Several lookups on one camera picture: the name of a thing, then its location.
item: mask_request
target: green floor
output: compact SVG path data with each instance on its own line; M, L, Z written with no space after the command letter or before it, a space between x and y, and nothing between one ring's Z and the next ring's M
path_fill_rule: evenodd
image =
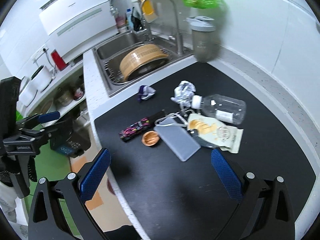
M38 179L40 179L41 177L46 177L48 180L63 179L71 171L69 157L51 150L50 143L43 145L40 148L40 152L41 153L35 158ZM30 195L25 198L28 213L30 211L30 206L33 194L36 189L36 185L36 182L30 182ZM71 218L64 199L60 200L60 205L72 233L75 236L79 235L79 232Z

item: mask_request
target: cleaning bottle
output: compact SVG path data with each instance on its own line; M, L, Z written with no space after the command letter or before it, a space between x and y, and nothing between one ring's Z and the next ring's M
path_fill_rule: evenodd
M242 123L246 112L246 103L244 101L218 94L204 98L194 95L191 107L193 109L201 109L202 113L208 117L236 125Z
M127 20L128 20L129 28L133 29L133 23L132 23L132 20L131 20L131 15L132 15L131 9L127 9L127 12L125 13L125 15L126 15Z

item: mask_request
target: black countertop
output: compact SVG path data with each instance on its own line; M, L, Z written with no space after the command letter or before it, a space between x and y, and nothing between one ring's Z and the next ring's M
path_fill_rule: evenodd
M245 171L262 179L282 176L295 219L311 192L316 176L303 151L281 122L252 94L206 63L195 63L152 85L156 95L138 103L137 95L95 120L103 147L112 155L111 169L135 216L152 240L212 240L237 203L211 165L211 150L202 147L181 162L163 141L146 147L137 136L124 143L122 129L161 109L179 111L170 100L180 81L196 86L196 94L220 94L247 103L239 128L244 129L238 154L223 152Z

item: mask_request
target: white dishwasher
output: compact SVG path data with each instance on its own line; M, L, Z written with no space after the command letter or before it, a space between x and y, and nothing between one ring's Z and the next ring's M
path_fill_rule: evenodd
M39 17L65 62L118 33L109 0L56 0Z

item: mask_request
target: dish rack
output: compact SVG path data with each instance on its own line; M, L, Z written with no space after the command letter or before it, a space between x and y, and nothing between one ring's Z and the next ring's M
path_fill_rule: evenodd
M167 49L161 48L161 47L160 47L160 50L161 50L164 54L168 55L168 59L169 59L169 60L172 60L172 53L171 53L171 52L169 52ZM116 70L116 69L110 68L110 67L109 67L109 61L107 61L107 62L104 64L104 69L105 69L105 71L106 71L106 73L107 73L110 81L111 81L113 84L115 84L115 85L123 85L123 84L126 84L126 83L130 82L130 81L124 81L124 76L122 75L120 69L117 69L117 70Z

